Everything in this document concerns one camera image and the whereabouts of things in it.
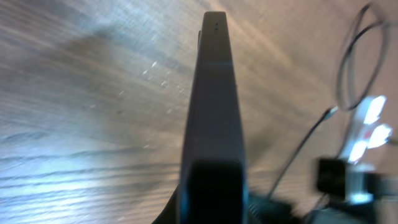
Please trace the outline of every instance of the wooden table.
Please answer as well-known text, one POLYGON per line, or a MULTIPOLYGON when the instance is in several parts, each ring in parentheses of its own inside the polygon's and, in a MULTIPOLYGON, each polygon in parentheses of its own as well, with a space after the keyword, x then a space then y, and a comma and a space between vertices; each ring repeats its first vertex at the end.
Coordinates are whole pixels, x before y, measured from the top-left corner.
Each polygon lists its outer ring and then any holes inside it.
MULTIPOLYGON (((160 213, 178 183, 205 11, 227 12, 249 184, 265 194, 335 104, 343 41, 365 3, 0 1, 0 223, 150 223, 160 213)), ((396 1, 381 6, 397 15, 396 1)), ((374 31, 358 47, 359 85, 378 40, 374 31)), ((373 89, 395 129, 397 45, 373 89)), ((312 159, 338 151, 346 122, 338 113, 322 124, 278 188, 297 212, 318 196, 312 159)), ((389 149, 379 168, 393 174, 389 149)))

